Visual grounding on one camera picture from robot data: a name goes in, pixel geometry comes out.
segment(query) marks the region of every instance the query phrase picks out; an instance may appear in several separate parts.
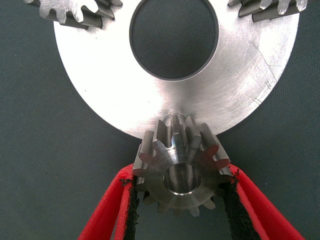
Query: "metal disc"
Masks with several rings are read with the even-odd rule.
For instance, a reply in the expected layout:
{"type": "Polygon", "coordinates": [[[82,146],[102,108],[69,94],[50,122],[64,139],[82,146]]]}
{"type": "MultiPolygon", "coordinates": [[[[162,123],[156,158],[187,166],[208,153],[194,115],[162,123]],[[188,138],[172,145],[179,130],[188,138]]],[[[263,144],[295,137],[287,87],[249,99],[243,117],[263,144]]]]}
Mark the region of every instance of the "metal disc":
{"type": "Polygon", "coordinates": [[[194,116],[214,134],[251,114],[279,80],[295,42],[299,15],[253,22],[238,17],[240,4],[208,0],[218,21],[212,58],[196,74],[178,81],[160,79],[137,62],[130,24],[141,0],[113,7],[115,21],[103,28],[54,24],[60,56],[74,87],[104,120],[142,138],[173,113],[194,116]]]}

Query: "small pinion gear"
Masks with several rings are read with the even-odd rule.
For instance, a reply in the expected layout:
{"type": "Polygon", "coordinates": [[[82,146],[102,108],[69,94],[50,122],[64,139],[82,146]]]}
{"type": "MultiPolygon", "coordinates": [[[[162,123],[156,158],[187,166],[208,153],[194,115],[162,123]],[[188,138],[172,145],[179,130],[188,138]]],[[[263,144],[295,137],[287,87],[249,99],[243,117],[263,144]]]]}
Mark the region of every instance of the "small pinion gear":
{"type": "Polygon", "coordinates": [[[155,132],[145,132],[133,166],[135,188],[145,192],[144,203],[158,202],[158,212],[189,210],[198,216],[200,205],[215,208],[219,184],[232,178],[229,163],[207,124],[198,127],[193,118],[174,115],[170,126],[159,120],[155,132]]]}

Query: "steel gear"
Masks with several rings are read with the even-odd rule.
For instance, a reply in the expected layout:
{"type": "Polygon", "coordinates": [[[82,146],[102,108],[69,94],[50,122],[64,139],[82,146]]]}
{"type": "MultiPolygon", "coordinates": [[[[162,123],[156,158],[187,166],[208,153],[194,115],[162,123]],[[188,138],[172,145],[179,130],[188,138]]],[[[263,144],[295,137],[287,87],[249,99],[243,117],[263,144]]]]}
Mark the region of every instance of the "steel gear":
{"type": "Polygon", "coordinates": [[[229,0],[228,5],[242,3],[239,17],[252,15],[254,22],[275,19],[302,12],[316,0],[229,0]]]}
{"type": "Polygon", "coordinates": [[[158,202],[158,212],[188,209],[198,216],[200,205],[215,208],[219,184],[232,177],[230,160],[207,124],[198,127],[191,117],[180,121],[174,115],[169,127],[159,120],[155,132],[145,132],[133,166],[135,188],[145,192],[144,203],[158,202]]]}
{"type": "Polygon", "coordinates": [[[40,8],[40,16],[61,25],[87,29],[102,27],[101,17],[115,18],[110,5],[122,6],[120,0],[24,0],[40,8]]]}

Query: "red plastic jaw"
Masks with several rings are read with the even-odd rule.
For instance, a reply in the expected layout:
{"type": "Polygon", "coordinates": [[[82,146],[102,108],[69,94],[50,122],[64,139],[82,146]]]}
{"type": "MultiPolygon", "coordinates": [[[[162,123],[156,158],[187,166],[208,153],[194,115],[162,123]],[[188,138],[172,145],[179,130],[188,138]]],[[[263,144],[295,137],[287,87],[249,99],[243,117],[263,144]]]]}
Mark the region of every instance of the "red plastic jaw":
{"type": "MultiPolygon", "coordinates": [[[[238,181],[236,192],[240,202],[262,240],[304,239],[242,170],[232,164],[229,167],[238,181]]],[[[109,240],[114,227],[114,239],[124,239],[133,189],[132,171],[132,164],[119,171],[79,236],[79,240],[109,240]]]]}

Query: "shaft hole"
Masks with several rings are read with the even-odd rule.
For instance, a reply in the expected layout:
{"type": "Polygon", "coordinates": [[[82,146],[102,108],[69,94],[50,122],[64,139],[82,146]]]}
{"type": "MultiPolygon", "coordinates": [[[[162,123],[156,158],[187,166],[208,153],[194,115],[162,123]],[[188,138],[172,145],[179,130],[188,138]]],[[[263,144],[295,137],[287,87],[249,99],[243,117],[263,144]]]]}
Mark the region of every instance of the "shaft hole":
{"type": "Polygon", "coordinates": [[[201,183],[201,175],[190,164],[179,163],[171,166],[164,176],[164,185],[175,195],[188,195],[201,183]]]}
{"type": "Polygon", "coordinates": [[[133,14],[130,44],[139,64],[168,81],[201,71],[212,58],[218,20],[208,0],[143,0],[133,14]]]}

